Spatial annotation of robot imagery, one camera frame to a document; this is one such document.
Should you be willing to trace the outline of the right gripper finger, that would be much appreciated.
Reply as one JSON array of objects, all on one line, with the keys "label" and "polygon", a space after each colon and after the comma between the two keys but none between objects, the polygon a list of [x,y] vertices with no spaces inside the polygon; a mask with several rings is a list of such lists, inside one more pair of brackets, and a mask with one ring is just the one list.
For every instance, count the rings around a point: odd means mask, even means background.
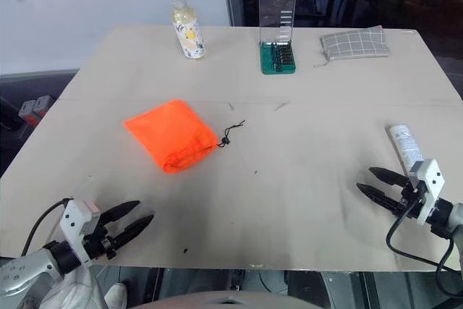
[{"label": "right gripper finger", "polygon": [[356,186],[360,190],[360,192],[363,193],[367,198],[369,198],[377,205],[380,205],[381,207],[385,208],[386,210],[390,212],[403,211],[403,207],[401,206],[399,201],[396,201],[386,196],[383,191],[380,191],[379,189],[376,189],[371,185],[366,185],[362,183],[357,183]]},{"label": "right gripper finger", "polygon": [[388,184],[388,185],[397,185],[400,187],[406,187],[409,184],[409,178],[393,172],[388,169],[380,168],[380,167],[370,167],[368,169],[377,179],[380,181]]}]

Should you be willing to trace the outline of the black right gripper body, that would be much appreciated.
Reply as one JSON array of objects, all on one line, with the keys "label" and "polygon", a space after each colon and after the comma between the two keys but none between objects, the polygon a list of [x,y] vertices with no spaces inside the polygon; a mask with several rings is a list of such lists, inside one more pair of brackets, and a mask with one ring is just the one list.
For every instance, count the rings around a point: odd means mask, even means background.
[{"label": "black right gripper body", "polygon": [[421,200],[428,190],[425,182],[419,180],[414,186],[409,178],[399,177],[396,184],[402,188],[402,198],[396,206],[396,216],[400,217],[408,211],[406,217],[417,219],[423,207]]}]

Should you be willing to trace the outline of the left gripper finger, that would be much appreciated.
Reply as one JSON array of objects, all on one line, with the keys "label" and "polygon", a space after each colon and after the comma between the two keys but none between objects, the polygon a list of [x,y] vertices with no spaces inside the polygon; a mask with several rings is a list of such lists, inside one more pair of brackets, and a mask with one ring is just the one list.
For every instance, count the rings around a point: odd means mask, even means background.
[{"label": "left gripper finger", "polygon": [[154,215],[148,215],[131,223],[124,231],[111,239],[112,247],[122,247],[136,238],[153,220]]},{"label": "left gripper finger", "polygon": [[120,218],[126,216],[131,210],[137,207],[140,204],[139,200],[131,200],[124,203],[121,203],[113,208],[110,208],[107,211],[104,211],[100,215],[98,220],[99,224],[107,225],[110,222],[115,222]]}]

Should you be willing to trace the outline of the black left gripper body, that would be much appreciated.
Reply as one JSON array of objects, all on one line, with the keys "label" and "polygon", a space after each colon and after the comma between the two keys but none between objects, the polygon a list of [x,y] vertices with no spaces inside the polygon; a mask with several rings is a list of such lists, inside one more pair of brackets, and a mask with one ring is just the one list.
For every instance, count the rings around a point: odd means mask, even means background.
[{"label": "black left gripper body", "polygon": [[101,256],[106,256],[111,260],[116,256],[117,237],[109,235],[108,229],[98,224],[92,234],[84,236],[83,246],[92,261]]}]

